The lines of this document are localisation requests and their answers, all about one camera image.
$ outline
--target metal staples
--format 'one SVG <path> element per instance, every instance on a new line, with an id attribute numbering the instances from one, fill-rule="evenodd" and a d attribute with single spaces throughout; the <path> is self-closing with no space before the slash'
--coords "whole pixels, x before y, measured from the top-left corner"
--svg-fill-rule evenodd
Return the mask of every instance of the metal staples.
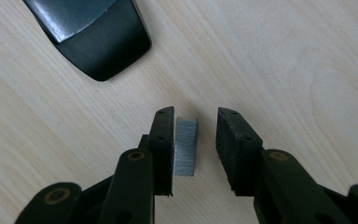
<path id="1" fill-rule="evenodd" d="M 174 175 L 194 175 L 198 124 L 196 119 L 176 120 Z"/>

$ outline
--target brass screw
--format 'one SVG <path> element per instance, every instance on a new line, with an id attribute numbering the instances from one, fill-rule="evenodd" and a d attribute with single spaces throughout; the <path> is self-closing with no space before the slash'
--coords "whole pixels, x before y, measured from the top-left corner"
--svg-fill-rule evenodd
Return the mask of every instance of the brass screw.
<path id="1" fill-rule="evenodd" d="M 130 161 L 139 161 L 142 160 L 145 157 L 145 154 L 140 151 L 134 151 L 128 155 L 128 159 Z"/>
<path id="2" fill-rule="evenodd" d="M 54 189 L 45 196 L 45 204 L 53 205 L 65 201 L 71 194 L 67 188 Z"/>
<path id="3" fill-rule="evenodd" d="M 286 155 L 284 155 L 283 153 L 281 153 L 281 152 L 271 152 L 271 153 L 269 153 L 269 155 L 275 161 L 287 161 L 287 160 L 289 160 L 289 158 Z"/>

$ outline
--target wood grain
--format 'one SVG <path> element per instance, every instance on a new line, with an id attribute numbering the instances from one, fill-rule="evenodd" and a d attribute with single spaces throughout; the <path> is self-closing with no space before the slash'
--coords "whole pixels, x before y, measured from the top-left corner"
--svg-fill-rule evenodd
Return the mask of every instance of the wood grain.
<path id="1" fill-rule="evenodd" d="M 148 133 L 156 110 L 198 118 L 195 176 L 156 199 L 156 223 L 257 223 L 214 149 L 235 109 L 314 179 L 358 183 L 358 1 L 137 1 L 153 47 L 100 83 L 49 43 L 21 0 L 0 0 L 0 223 L 42 188 L 87 188 Z"/>

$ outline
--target light wood surface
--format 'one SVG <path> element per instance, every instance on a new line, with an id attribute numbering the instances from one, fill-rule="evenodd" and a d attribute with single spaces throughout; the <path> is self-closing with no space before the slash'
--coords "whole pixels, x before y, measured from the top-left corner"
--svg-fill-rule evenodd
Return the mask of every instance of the light wood surface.
<path id="1" fill-rule="evenodd" d="M 21 0 L 0 0 L 0 223 L 42 188 L 111 175 L 154 113 L 198 118 L 194 177 L 156 198 L 156 223 L 257 223 L 214 148 L 217 108 L 265 148 L 292 153 L 346 194 L 358 183 L 358 1 L 138 1 L 152 49 L 96 82 L 50 44 Z"/>

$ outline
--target screw hole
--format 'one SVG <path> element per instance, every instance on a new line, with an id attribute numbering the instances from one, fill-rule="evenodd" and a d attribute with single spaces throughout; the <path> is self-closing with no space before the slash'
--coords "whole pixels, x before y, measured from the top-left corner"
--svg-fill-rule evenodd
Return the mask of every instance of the screw hole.
<path id="1" fill-rule="evenodd" d="M 45 204 L 53 205 L 61 203 L 65 201 L 70 194 L 71 190 L 67 188 L 54 189 L 45 196 Z"/>
<path id="2" fill-rule="evenodd" d="M 144 157 L 145 157 L 145 154 L 143 152 L 139 152 L 139 151 L 132 152 L 128 155 L 128 159 L 130 161 L 139 161 L 139 160 L 143 159 Z"/>
<path id="3" fill-rule="evenodd" d="M 269 155 L 275 161 L 287 161 L 287 160 L 289 160 L 289 158 L 286 155 L 284 155 L 283 153 L 281 153 L 281 152 L 275 151 L 275 152 L 269 153 Z"/>
<path id="4" fill-rule="evenodd" d="M 132 213 L 130 211 L 121 211 L 116 216 L 116 223 L 129 223 L 132 220 Z"/>

